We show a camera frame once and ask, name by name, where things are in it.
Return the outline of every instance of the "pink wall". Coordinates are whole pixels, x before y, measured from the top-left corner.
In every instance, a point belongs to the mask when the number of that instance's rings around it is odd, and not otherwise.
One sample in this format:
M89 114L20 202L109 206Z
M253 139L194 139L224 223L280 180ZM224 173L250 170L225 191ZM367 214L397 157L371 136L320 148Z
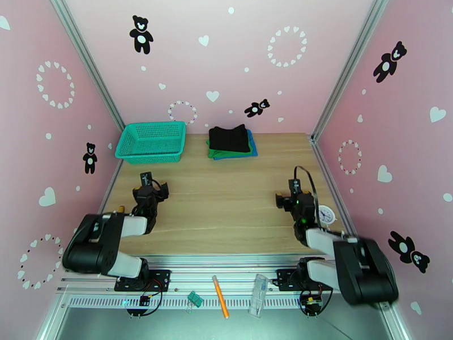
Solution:
M391 0L320 139L358 233L391 260L398 306L417 339L453 331L452 8L453 0ZM407 54L377 83L373 71L398 41ZM425 273L419 253L403 263L390 248L391 231L429 257Z
M0 47L0 329L2 339L34 339L61 249L98 210L118 164L108 145L119 131L49 0L0 0ZM87 142L97 155L88 175Z
M186 121L189 133L311 133L372 2L66 1L125 123ZM149 20L149 54L134 49L133 15Z

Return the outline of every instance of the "small round clock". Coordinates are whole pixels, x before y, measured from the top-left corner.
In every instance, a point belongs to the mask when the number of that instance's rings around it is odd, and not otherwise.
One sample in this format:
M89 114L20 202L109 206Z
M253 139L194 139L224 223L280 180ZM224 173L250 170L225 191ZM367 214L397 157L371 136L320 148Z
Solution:
M319 221L321 225L330 226L336 221L334 211L326 205L319 205Z

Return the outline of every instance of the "teal basket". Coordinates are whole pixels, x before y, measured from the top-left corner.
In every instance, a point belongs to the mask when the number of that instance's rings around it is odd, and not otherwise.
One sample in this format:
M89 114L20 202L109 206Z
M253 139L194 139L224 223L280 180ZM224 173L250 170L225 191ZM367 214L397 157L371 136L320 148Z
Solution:
M130 164L178 162L185 140L185 122L129 124L121 134L115 156Z

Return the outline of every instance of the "orange pen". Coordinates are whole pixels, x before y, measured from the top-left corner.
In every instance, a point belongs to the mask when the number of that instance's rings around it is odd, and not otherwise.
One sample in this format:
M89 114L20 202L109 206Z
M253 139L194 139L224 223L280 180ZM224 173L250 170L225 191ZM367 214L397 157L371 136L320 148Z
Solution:
M229 318L230 314L228 313L227 306L225 305L225 300L223 299L222 290L220 289L219 281L215 275L212 276L212 281L214 281L214 286L216 287L217 296L219 297L220 306L222 307L223 316Z

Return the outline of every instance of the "black bear sticker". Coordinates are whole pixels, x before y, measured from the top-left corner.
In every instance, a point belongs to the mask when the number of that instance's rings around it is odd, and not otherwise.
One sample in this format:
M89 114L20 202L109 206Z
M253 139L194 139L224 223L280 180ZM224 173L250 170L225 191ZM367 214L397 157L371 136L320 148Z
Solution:
M397 61L407 53L401 41L398 41L392 53L385 53L381 56L382 62L374 69L373 76L378 76L376 82L382 82L388 74L393 75L396 71Z
M132 16L132 19L134 20L135 29L131 30L129 36L134 38L135 50L140 53L143 48L143 53L148 54L151 50L149 43L154 41L152 35L146 30L148 20L135 15Z
M422 273L426 273L426 268L430 262L429 257L416 251L414 241L410 237L405 239L397 232L390 232L393 239L388 240L390 248L400 254L400 260L405 264L412 262Z
M85 173L95 173L95 163L97 162L95 147L96 145L87 143L87 153L83 156L83 160L85 161Z
M255 115L261 115L263 110L269 108L271 105L267 99L262 100L260 103L253 102L251 107L248 107L244 110L244 113L247 114L247 117L254 117Z

